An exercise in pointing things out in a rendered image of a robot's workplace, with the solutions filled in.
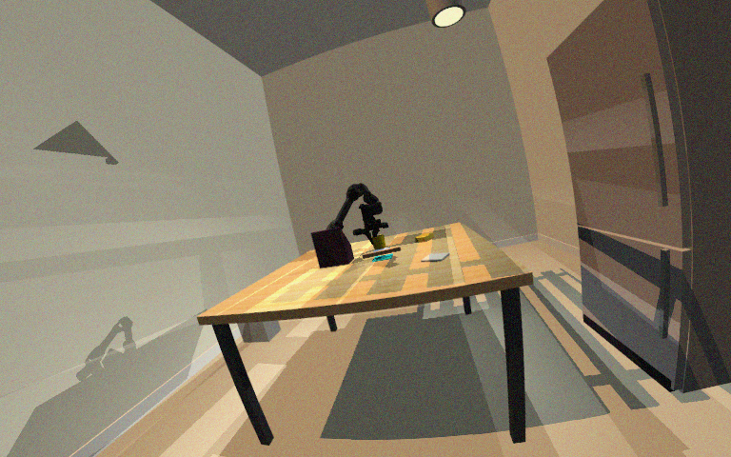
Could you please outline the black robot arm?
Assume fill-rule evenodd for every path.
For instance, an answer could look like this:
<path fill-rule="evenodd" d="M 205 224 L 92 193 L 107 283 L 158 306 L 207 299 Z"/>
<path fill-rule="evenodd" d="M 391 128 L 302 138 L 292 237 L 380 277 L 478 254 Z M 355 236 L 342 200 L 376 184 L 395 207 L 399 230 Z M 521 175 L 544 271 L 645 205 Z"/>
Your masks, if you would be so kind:
<path fill-rule="evenodd" d="M 343 221 L 346 218 L 346 215 L 354 201 L 356 201 L 360 196 L 364 196 L 363 199 L 368 205 L 361 204 L 359 206 L 359 209 L 361 209 L 363 217 L 370 216 L 370 215 L 377 215 L 381 214 L 383 212 L 382 203 L 379 201 L 379 198 L 373 195 L 366 185 L 363 183 L 360 184 L 353 184 L 348 187 L 346 192 L 346 200 L 340 209 L 336 219 L 330 222 L 330 224 L 327 226 L 326 229 L 334 229 L 340 227 L 343 229 Z M 365 227 L 369 230 L 378 229 L 378 226 L 381 226 L 381 220 L 377 219 L 375 220 L 375 217 L 372 217 L 372 220 L 365 221 Z"/>

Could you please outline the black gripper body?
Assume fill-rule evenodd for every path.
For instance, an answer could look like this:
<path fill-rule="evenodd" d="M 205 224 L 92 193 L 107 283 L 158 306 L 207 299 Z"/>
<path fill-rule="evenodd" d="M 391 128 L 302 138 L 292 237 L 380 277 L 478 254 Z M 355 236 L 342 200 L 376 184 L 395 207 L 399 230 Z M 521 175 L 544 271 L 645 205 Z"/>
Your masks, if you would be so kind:
<path fill-rule="evenodd" d="M 369 233 L 369 229 L 366 228 L 366 221 L 367 220 L 372 220 L 372 217 L 373 217 L 373 215 L 363 217 L 363 221 L 364 221 L 364 224 L 365 224 L 365 228 L 363 228 L 363 229 L 361 229 L 361 228 L 354 229 L 353 230 L 353 235 L 361 235 L 363 233 L 364 234 Z M 388 223 L 386 223 L 386 222 L 381 223 L 381 226 L 378 226 L 378 229 L 373 229 L 373 231 L 379 230 L 380 228 L 383 228 L 383 229 L 388 228 Z"/>

